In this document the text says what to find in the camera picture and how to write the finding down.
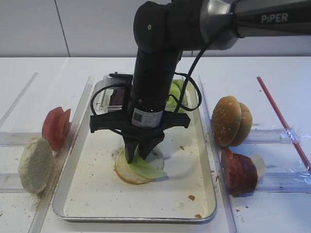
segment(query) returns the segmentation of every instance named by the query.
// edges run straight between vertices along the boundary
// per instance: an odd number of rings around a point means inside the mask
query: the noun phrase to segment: baking tray
[[[95,93],[103,86],[96,84]],[[191,85],[189,106],[197,103]],[[200,112],[188,113],[188,129],[165,131],[158,145],[165,157],[168,179],[142,185],[123,182],[114,171],[114,156],[122,138],[108,130],[90,133],[90,107],[83,118],[72,151],[54,195],[56,215],[72,222],[206,223],[216,213],[216,198],[209,167]],[[191,201],[188,196],[195,196]]]

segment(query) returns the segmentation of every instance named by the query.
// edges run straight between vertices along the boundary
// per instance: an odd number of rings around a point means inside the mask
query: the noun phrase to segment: sesame seed bun
[[[212,126],[217,143],[226,147],[233,141],[240,128],[242,111],[239,102],[233,96],[221,98],[212,114]]]
[[[240,103],[240,108],[242,112],[240,128],[233,141],[229,143],[230,147],[237,147],[238,145],[242,144],[242,142],[249,135],[249,132],[251,131],[253,125],[253,117],[249,109],[243,103]]]

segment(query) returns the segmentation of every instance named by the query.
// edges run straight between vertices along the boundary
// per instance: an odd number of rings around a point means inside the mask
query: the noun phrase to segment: bread crumb
[[[194,195],[189,195],[188,198],[189,198],[190,200],[194,201],[195,196],[194,196]]]

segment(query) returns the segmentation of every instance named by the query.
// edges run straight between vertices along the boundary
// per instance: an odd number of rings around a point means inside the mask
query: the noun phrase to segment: white table
[[[193,58],[183,58],[178,64],[177,71],[187,72]],[[68,101],[70,106],[76,106],[84,84],[91,75],[94,82],[100,80],[109,72],[133,72],[134,58],[2,58],[0,68],[5,85],[0,85],[0,117],[23,88],[34,72],[42,75],[44,81],[38,79],[32,85],[34,90],[42,89],[43,85],[49,87],[48,100],[53,97],[53,92],[72,92]],[[310,57],[278,57],[278,58],[203,58],[194,71],[193,77],[200,75],[204,83],[209,111],[219,98],[225,95],[234,95],[239,101],[244,102],[254,116],[254,123],[259,128],[280,128],[281,124],[271,108],[256,77],[260,75],[274,97],[281,112],[288,123],[304,136],[302,147],[309,158],[311,144],[308,134],[311,134],[311,124],[308,124],[311,107],[311,64]],[[61,95],[55,102],[36,100],[34,106],[51,108],[61,100]],[[28,125],[44,118],[45,111],[37,111],[35,119],[28,121]],[[33,123],[34,130],[40,130],[40,124]],[[220,194],[216,187],[217,198]],[[3,205],[0,199],[0,211],[12,211],[11,203]],[[298,193],[255,193],[251,197],[234,198],[234,219],[241,233],[260,232],[310,232],[309,219],[311,212],[311,197],[308,194]],[[26,232],[31,223],[30,218],[23,218],[21,226],[16,226],[16,219],[5,218],[0,223],[7,230]],[[42,233],[67,233],[67,232],[228,232],[225,221],[225,210],[221,201],[218,202],[218,212],[212,222],[205,225],[155,225],[155,224],[73,224],[65,223],[58,219],[50,206]]]

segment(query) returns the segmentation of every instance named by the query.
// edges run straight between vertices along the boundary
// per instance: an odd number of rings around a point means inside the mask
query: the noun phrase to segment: tomato slice
[[[62,107],[52,109],[42,127],[42,137],[45,138],[53,151],[59,151],[69,131],[69,118],[71,110],[64,112]]]

